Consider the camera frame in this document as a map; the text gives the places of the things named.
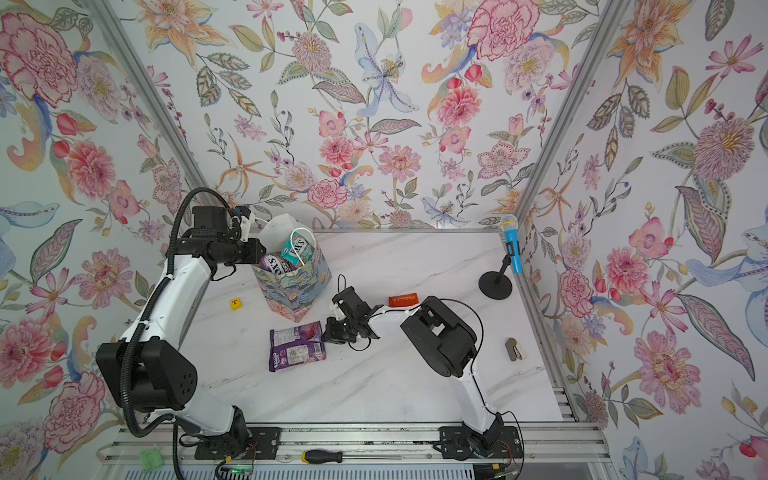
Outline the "purple snack packet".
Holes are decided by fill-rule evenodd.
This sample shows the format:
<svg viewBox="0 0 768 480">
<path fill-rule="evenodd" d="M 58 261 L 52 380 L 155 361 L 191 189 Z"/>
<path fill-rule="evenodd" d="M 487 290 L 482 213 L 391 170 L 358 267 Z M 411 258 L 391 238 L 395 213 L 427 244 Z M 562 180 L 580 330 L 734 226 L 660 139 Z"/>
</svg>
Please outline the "purple snack packet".
<svg viewBox="0 0 768 480">
<path fill-rule="evenodd" d="M 319 321 L 271 330 L 269 371 L 274 373 L 293 366 L 323 361 L 327 358 Z"/>
<path fill-rule="evenodd" d="M 264 255 L 259 262 L 259 268 L 276 277 L 282 277 L 295 270 L 291 262 L 274 254 Z"/>
</svg>

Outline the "teal snack packet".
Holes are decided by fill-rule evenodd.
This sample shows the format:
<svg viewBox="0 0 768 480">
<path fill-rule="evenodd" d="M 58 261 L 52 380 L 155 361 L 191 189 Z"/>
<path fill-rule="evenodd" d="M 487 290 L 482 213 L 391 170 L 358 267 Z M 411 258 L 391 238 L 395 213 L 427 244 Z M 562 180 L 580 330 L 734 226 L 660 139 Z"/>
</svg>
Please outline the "teal snack packet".
<svg viewBox="0 0 768 480">
<path fill-rule="evenodd" d="M 280 257 L 295 267 L 304 266 L 314 258 L 315 248 L 310 240 L 294 232 L 284 243 Z"/>
</svg>

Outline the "floral paper gift bag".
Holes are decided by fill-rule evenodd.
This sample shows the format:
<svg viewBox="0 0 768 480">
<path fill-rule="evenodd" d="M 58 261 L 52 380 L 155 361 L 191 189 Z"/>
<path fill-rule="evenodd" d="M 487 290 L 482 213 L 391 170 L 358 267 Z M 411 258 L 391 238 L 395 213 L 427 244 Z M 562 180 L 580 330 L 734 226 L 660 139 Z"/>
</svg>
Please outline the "floral paper gift bag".
<svg viewBox="0 0 768 480">
<path fill-rule="evenodd" d="M 291 215 L 281 214 L 266 223 L 258 240 L 266 248 L 266 254 L 280 256 L 284 243 L 294 232 L 312 242 L 315 252 L 310 263 L 295 267 L 293 272 L 282 277 L 260 269 L 259 263 L 253 265 L 252 270 L 269 309 L 299 323 L 331 279 L 329 266 L 315 234 Z"/>
</svg>

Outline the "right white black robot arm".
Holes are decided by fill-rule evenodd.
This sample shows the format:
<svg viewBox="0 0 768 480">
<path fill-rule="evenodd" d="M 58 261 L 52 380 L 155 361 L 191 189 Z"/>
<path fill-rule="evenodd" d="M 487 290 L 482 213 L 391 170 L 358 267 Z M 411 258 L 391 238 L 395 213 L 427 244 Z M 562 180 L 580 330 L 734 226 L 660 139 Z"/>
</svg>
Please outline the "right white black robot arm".
<svg viewBox="0 0 768 480">
<path fill-rule="evenodd" d="M 359 339 L 404 334 L 426 364 L 449 380 L 461 407 L 468 446 L 475 454 L 489 457 L 501 442 L 504 420 L 486 402 L 475 368 L 484 335 L 476 334 L 449 308 L 449 302 L 428 296 L 409 307 L 371 307 L 347 287 L 332 298 L 333 315 L 327 319 L 323 341 L 351 345 Z"/>
</svg>

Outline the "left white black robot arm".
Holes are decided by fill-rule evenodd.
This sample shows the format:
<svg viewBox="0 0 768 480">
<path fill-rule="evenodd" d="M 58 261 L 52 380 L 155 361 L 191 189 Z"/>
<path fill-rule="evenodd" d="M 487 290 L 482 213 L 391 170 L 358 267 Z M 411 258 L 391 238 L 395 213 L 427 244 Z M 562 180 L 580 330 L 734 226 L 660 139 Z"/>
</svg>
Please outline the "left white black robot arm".
<svg viewBox="0 0 768 480">
<path fill-rule="evenodd" d="M 199 388 L 180 347 L 218 268 L 255 265 L 265 255 L 250 235 L 255 219 L 213 189 L 191 190 L 174 219 L 163 274 L 138 318 L 118 341 L 99 346 L 97 366 L 134 437 L 171 422 L 218 453 L 248 448 L 242 410 Z"/>
</svg>

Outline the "small red sachet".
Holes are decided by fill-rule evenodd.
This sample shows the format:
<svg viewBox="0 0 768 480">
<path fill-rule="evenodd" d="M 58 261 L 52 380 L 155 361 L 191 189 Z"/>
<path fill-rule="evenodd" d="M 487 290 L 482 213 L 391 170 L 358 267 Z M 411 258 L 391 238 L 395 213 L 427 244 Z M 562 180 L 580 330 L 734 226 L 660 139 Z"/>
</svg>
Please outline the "small red sachet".
<svg viewBox="0 0 768 480">
<path fill-rule="evenodd" d="M 416 293 L 401 294 L 396 296 L 390 296 L 388 305 L 390 308 L 408 308 L 419 304 L 419 298 Z"/>
</svg>

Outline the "black yellow screwdriver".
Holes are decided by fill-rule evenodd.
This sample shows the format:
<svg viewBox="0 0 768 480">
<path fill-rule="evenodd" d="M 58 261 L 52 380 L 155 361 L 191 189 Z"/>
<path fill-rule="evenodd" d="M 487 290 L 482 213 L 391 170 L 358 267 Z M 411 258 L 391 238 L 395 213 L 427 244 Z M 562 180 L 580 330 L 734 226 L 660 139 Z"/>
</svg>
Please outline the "black yellow screwdriver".
<svg viewBox="0 0 768 480">
<path fill-rule="evenodd" d="M 331 451 L 324 449 L 312 449 L 304 451 L 301 455 L 303 463 L 310 465 L 321 465 L 327 463 L 342 463 L 345 460 L 383 460 L 383 461 L 399 461 L 402 460 L 401 455 L 388 455 L 388 454 L 350 454 L 343 451 Z"/>
</svg>

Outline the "black microphone stand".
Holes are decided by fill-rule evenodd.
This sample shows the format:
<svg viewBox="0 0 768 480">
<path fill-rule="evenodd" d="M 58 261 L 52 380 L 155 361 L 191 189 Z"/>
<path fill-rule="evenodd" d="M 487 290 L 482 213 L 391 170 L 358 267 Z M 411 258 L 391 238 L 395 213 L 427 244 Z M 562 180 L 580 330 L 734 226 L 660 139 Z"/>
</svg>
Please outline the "black microphone stand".
<svg viewBox="0 0 768 480">
<path fill-rule="evenodd" d="M 488 271 L 478 280 L 480 291 L 492 300 L 504 300 L 511 296 L 513 285 L 506 276 L 506 270 L 511 265 L 511 257 L 505 255 L 498 271 Z"/>
</svg>

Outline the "small grey metal clip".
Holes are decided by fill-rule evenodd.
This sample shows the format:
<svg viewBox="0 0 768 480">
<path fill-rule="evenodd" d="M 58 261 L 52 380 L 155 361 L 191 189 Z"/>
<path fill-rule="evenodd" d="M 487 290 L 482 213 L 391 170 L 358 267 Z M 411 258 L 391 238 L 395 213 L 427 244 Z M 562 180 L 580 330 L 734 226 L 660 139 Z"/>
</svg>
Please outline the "small grey metal clip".
<svg viewBox="0 0 768 480">
<path fill-rule="evenodd" d="M 518 341 L 515 338 L 509 338 L 505 342 L 505 348 L 507 350 L 509 359 L 512 362 L 520 361 L 523 359 L 523 355 L 519 349 Z"/>
</svg>

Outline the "blue toy microphone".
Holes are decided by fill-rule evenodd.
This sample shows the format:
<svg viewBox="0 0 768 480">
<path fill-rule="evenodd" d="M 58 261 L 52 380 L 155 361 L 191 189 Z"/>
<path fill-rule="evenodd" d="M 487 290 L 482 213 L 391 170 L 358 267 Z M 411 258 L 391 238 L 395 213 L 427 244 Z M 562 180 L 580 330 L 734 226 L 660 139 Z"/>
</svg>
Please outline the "blue toy microphone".
<svg viewBox="0 0 768 480">
<path fill-rule="evenodd" d="M 519 245 L 518 220 L 514 215 L 507 215 L 502 218 L 500 228 L 504 234 L 507 255 L 510 257 L 511 266 L 516 274 L 523 272 L 521 250 Z"/>
</svg>

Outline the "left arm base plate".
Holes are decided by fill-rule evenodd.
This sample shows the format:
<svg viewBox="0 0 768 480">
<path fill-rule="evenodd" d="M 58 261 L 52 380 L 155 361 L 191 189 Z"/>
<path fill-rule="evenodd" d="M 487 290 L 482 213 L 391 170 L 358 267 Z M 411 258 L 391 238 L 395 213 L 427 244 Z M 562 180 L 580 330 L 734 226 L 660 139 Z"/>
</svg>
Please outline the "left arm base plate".
<svg viewBox="0 0 768 480">
<path fill-rule="evenodd" d="M 280 427 L 249 427 L 248 432 L 203 436 L 194 453 L 195 460 L 235 459 L 243 454 L 246 459 L 275 460 L 280 445 Z"/>
</svg>

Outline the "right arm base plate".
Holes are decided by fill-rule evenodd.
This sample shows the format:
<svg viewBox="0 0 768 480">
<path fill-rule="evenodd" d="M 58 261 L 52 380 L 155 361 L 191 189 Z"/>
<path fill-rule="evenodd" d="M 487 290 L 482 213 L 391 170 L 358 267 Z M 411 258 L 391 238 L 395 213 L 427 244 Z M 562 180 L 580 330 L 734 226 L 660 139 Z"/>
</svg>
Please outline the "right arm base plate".
<svg viewBox="0 0 768 480">
<path fill-rule="evenodd" d="M 522 459 L 523 442 L 518 429 L 504 426 L 498 434 L 478 434 L 465 425 L 443 426 L 433 448 L 443 459 L 466 461 L 469 459 Z"/>
</svg>

